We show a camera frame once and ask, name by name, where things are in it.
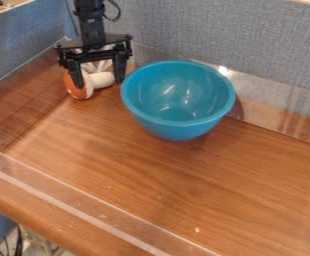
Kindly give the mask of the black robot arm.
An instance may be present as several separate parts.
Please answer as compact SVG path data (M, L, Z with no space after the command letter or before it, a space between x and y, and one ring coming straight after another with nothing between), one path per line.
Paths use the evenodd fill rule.
M105 31L103 19L117 22L122 15L115 0L74 0L74 15L79 20L80 33L76 39L63 41L55 46L58 62L63 66L78 89L85 88L83 63L111 60L114 77L122 83L126 76L127 61L133 56L130 34L111 34Z

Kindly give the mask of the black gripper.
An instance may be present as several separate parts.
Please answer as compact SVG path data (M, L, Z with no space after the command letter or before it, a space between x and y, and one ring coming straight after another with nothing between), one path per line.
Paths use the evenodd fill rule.
M126 76L127 59L133 56L133 36L107 34L102 44L86 44L80 37L63 39L55 46L59 65L67 67L75 87L85 87L82 63L111 60L115 81L122 83Z

